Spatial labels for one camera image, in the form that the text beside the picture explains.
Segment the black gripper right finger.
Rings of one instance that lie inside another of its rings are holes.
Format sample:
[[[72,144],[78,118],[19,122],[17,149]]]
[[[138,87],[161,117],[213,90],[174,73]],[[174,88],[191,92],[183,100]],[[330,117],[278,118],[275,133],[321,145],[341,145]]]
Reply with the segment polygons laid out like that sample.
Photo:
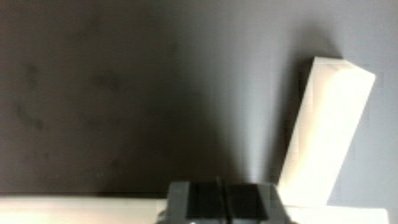
[[[229,224],[291,224],[271,184],[236,184],[225,188]]]

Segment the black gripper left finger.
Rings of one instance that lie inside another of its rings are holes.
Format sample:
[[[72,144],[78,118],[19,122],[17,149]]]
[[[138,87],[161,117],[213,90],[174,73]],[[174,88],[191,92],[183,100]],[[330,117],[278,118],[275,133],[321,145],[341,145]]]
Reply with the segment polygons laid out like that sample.
[[[172,182],[161,224],[223,224],[222,191],[214,182]]]

